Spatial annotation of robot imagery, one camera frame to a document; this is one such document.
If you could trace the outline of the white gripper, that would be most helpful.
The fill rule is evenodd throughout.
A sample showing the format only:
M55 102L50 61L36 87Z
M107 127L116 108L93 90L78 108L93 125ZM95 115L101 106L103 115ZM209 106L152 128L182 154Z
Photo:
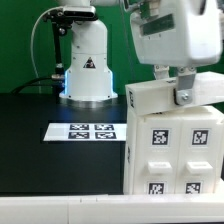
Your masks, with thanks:
M193 101L195 67L215 64L220 59L219 13L216 0L153 0L141 2L130 15L139 62L155 65L156 80L169 78L169 66L177 67L177 105Z

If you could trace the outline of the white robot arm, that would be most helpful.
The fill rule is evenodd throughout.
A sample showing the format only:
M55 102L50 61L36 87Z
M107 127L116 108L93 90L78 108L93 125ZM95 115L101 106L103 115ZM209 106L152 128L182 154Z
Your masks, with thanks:
M137 58L142 64L177 70L175 103L193 102L196 69L215 64L222 53L217 0L56 0L59 28L73 33L71 65L61 97L73 102L114 99L112 71L107 67L107 28L98 6L121 5L130 14Z

